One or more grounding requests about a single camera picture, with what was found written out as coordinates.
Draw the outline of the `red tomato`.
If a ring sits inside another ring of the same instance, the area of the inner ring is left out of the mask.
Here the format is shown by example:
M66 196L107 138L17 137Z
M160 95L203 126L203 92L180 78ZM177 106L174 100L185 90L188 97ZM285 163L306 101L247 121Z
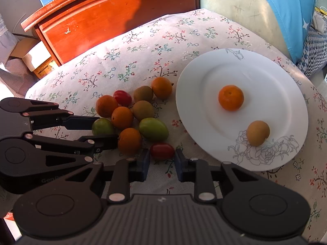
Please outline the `red tomato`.
M132 97L124 90L116 90L113 97L123 107L129 107L132 103Z
M155 143L150 147L150 154L155 161L164 161L172 159L175 155L175 150L168 143Z

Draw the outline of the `orange pile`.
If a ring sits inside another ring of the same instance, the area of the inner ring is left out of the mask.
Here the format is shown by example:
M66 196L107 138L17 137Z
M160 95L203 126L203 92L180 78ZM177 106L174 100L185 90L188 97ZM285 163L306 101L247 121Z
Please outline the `orange pile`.
M141 133L134 128L124 129L118 138L118 150L126 156L138 153L142 148Z
M165 100L172 94L171 82L165 77L157 77L151 83L152 90L157 98Z
M97 99L96 112L100 117L110 118L118 106L118 102L113 96L104 95Z
M117 129L130 128L134 121L132 111L127 107L116 108L111 115L111 122Z

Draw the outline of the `green mango fruit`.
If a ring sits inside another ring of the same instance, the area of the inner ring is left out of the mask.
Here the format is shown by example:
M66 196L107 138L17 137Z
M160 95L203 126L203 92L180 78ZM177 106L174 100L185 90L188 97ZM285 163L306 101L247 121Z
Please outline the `green mango fruit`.
M164 122L156 118L144 118L139 122L139 131L147 139L155 141L166 140L169 131Z

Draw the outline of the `brown kiwi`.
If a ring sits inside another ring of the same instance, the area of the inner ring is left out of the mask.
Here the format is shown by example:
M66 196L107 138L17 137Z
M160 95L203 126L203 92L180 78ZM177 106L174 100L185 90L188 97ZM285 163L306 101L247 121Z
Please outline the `brown kiwi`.
M134 117L141 121L144 118L153 118L155 117L155 112L153 106L148 101L138 101L133 105L132 112Z
M149 86L141 86L134 91L134 101L151 102L153 99L153 90Z
M252 122L247 130L246 136L251 146L258 147L262 145L270 135L270 128L264 121Z

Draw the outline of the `cardboard box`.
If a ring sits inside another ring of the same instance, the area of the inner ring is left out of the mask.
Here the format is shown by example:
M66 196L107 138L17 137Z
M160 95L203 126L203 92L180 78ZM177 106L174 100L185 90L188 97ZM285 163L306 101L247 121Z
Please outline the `cardboard box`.
M34 38L23 38L10 57L21 59L38 79L44 78L58 67L44 43Z

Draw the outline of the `white floral plate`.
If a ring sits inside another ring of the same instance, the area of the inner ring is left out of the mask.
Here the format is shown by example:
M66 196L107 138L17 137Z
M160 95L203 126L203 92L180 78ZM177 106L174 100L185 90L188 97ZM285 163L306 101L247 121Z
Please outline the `white floral plate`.
M236 111L226 111L218 102L227 85L243 91L244 103ZM308 110L297 83L278 64L252 51L220 49L192 60L178 79L176 106L188 134L206 153L254 172L291 161L307 137ZM258 147L246 136L254 121L270 128Z

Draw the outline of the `red wooden cabinet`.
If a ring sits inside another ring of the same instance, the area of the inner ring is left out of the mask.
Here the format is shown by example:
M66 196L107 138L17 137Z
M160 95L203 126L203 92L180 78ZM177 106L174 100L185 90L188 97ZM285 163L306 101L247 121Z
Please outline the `red wooden cabinet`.
M167 14L199 8L199 0L54 0L21 24L34 29L58 65Z

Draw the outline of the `houndstooth sofa cover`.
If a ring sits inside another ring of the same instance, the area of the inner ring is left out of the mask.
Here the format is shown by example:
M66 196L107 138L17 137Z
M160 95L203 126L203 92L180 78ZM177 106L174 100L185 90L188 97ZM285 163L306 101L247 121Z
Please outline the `houndstooth sofa cover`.
M325 66L326 33L320 34L313 27L310 27L304 42L302 57L298 61L297 67L309 78Z

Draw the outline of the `cream sofa cushion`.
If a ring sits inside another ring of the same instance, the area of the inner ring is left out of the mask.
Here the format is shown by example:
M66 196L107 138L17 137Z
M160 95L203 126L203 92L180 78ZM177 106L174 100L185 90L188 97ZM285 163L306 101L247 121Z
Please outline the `cream sofa cushion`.
M237 22L290 57L276 16L267 0L200 0L200 7Z

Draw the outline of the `blue star pillow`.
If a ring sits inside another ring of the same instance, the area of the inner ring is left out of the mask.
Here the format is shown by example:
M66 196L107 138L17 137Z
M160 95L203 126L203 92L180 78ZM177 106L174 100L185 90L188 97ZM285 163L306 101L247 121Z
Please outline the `blue star pillow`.
M315 0L266 0L282 32L291 60L301 57L314 13Z

